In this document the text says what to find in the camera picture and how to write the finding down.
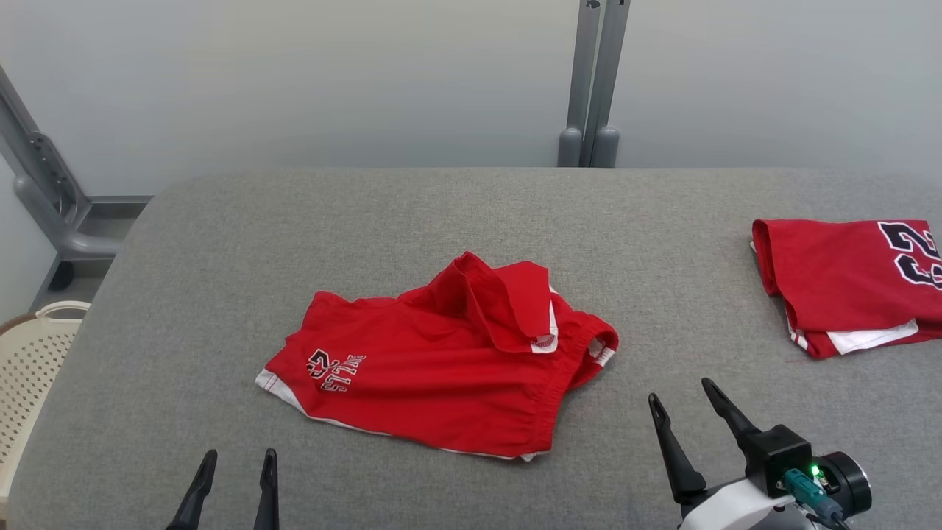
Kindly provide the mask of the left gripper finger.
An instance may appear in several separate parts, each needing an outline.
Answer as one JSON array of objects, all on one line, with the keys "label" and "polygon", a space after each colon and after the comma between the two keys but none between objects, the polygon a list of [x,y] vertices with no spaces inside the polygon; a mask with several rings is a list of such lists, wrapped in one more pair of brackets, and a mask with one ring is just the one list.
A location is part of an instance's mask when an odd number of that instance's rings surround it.
[{"label": "left gripper finger", "polygon": [[255,516],[255,530],[279,529],[278,456],[269,448],[263,457],[259,480],[261,497]]},{"label": "left gripper finger", "polygon": [[186,490],[175,516],[166,526],[167,530],[196,530],[199,528],[203,503],[206,497],[209,496],[213,486],[216,460],[218,460],[218,452],[215,449],[208,450],[205,456],[202,457],[202,462],[199,463],[197,472],[193,476],[191,486]]}]

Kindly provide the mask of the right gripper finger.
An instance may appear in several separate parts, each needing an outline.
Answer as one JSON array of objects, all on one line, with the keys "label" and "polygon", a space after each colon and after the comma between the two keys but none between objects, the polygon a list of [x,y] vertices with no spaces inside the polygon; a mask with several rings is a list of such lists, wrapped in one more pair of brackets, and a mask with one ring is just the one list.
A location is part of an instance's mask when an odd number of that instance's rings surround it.
[{"label": "right gripper finger", "polygon": [[709,377],[701,379],[704,393],[717,416],[726,422],[740,450],[745,450],[748,439],[761,432],[737,407],[726,393]]},{"label": "right gripper finger", "polygon": [[647,402],[673,500],[677,504],[696,504],[707,493],[706,480],[690,463],[685,450],[674,436],[672,420],[659,396],[651,392]]}]

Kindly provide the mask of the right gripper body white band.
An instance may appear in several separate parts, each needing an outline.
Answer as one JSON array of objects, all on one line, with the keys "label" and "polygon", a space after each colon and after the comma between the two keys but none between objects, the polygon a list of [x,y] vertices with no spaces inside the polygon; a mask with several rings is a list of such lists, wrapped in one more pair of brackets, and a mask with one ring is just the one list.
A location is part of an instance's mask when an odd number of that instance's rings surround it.
[{"label": "right gripper body white band", "polygon": [[770,498],[746,478],[709,492],[683,517],[680,529],[810,529],[794,497]]}]

